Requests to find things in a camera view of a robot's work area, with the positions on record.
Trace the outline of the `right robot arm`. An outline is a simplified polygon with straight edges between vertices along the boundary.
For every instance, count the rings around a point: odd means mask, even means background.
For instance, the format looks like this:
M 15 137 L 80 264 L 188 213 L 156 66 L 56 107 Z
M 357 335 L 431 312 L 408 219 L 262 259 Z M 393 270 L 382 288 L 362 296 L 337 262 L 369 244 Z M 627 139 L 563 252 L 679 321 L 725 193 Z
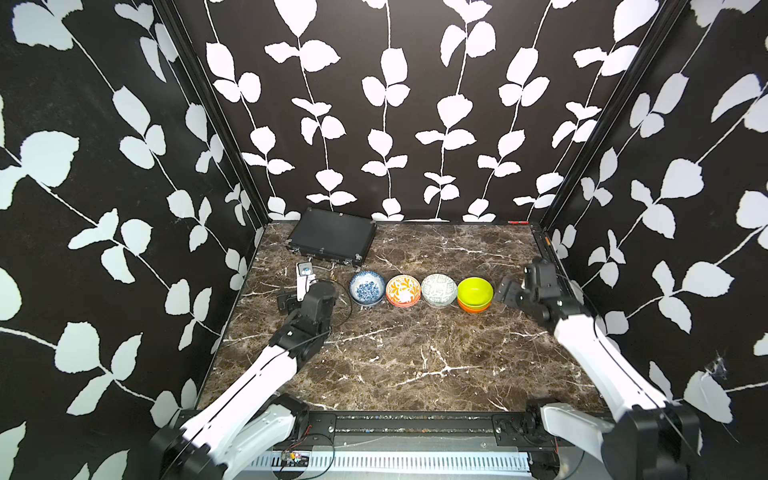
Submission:
M 613 479 L 693 479 L 700 473 L 700 421 L 643 378 L 598 328 L 556 264 L 536 257 L 517 283 L 505 277 L 495 301 L 518 309 L 550 333 L 581 366 L 612 415 L 603 420 L 566 403 L 540 407 L 543 429 L 600 461 Z

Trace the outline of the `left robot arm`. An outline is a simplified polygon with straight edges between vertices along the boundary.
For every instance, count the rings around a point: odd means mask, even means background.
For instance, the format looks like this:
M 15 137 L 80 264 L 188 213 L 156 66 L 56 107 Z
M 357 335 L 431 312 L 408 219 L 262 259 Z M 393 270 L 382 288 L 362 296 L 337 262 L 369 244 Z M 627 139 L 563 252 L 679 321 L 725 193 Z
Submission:
M 307 285 L 298 309 L 240 378 L 182 426 L 152 437 L 142 477 L 233 479 L 274 445 L 300 435 L 308 408 L 275 392 L 322 349 L 337 298 L 331 281 Z

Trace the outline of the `orange plastic bowl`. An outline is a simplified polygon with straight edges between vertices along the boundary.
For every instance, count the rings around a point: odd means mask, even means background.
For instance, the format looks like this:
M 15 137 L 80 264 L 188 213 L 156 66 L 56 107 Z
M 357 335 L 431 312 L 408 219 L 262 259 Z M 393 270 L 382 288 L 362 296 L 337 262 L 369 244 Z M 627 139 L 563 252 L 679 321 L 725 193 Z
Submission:
M 491 306 L 491 302 L 488 302 L 484 305 L 467 305 L 459 301 L 458 304 L 462 310 L 468 313 L 480 313 L 487 310 Z

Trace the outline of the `lime green bowl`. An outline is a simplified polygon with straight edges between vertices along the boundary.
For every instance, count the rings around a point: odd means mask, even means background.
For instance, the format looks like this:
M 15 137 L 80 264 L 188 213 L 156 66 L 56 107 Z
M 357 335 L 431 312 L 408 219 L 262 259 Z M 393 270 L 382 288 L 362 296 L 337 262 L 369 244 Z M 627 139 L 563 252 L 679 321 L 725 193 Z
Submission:
M 493 285 L 481 277 L 468 277 L 457 287 L 457 299 L 466 306 L 479 308 L 493 300 Z

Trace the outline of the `blue floral bowl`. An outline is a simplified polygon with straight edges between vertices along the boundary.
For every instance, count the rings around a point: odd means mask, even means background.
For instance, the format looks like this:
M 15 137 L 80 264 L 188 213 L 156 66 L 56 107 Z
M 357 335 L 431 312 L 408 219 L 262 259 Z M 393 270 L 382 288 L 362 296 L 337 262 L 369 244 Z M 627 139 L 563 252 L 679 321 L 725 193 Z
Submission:
M 373 271 L 356 273 L 349 283 L 349 293 L 352 300 L 363 307 L 378 304 L 385 296 L 386 284 L 384 278 Z

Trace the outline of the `orange leaf patterned bowl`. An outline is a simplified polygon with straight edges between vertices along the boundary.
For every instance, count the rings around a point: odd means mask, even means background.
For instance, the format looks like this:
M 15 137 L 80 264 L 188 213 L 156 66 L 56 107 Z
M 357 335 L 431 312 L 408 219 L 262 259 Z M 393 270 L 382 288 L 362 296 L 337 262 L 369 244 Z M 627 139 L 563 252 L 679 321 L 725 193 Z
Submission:
M 408 308 L 420 301 L 422 296 L 421 285 L 411 275 L 396 275 L 387 282 L 385 296 L 393 306 Z

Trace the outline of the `pale green patterned bowl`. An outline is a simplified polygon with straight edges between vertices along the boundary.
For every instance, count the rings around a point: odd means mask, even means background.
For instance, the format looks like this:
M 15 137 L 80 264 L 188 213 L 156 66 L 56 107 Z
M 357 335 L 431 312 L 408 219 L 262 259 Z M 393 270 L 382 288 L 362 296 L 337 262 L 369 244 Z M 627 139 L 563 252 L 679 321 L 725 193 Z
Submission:
M 434 273 L 426 276 L 421 282 L 421 293 L 428 305 L 433 308 L 443 308 L 456 300 L 458 286 L 451 277 Z

